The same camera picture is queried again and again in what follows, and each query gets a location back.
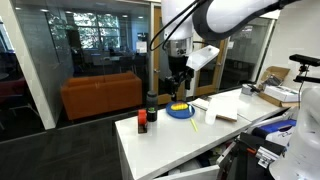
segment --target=blue plate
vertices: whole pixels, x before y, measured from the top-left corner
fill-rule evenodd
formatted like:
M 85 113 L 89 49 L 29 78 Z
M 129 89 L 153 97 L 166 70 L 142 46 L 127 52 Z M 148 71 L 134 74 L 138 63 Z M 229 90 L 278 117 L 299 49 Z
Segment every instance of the blue plate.
M 190 114 L 190 111 L 189 111 L 189 107 L 187 109 L 185 109 L 185 110 L 179 110 L 179 111 L 172 110 L 171 106 L 173 104 L 175 104 L 175 103 L 181 103 L 181 102 L 170 102 L 166 106 L 166 111 L 170 116 L 172 116 L 174 118 L 177 118 L 177 119 L 189 119 L 194 115 L 195 109 L 192 106 L 191 106 L 192 107 L 192 113 L 191 114 Z

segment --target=black bottle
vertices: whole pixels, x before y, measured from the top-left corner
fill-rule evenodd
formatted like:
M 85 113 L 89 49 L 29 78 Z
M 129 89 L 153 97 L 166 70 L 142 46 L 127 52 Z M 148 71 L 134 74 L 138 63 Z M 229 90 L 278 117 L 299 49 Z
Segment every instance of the black bottle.
M 148 91 L 147 94 L 147 120 L 155 122 L 158 114 L 158 96 L 154 91 Z

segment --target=ceiling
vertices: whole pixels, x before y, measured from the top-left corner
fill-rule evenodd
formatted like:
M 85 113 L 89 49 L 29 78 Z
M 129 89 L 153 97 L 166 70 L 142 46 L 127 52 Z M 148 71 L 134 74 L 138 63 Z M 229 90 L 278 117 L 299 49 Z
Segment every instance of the ceiling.
M 83 9 L 138 15 L 147 15 L 150 12 L 148 3 L 141 0 L 12 0 L 12 2 L 15 7 L 32 5 L 40 8 L 58 7 L 68 11 Z

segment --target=white box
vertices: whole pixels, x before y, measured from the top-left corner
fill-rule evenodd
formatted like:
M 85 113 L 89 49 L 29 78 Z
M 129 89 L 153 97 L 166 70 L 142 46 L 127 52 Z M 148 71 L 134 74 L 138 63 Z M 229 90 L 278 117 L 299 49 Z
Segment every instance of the white box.
M 298 91 L 283 86 L 266 86 L 264 93 L 282 102 L 299 101 Z

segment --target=orange couch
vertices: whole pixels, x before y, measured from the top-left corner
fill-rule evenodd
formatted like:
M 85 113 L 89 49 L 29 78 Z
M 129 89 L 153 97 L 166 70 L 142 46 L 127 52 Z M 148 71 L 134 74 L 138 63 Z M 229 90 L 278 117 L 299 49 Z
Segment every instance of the orange couch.
M 69 120 L 142 104 L 142 82 L 132 72 L 70 78 L 61 88 Z

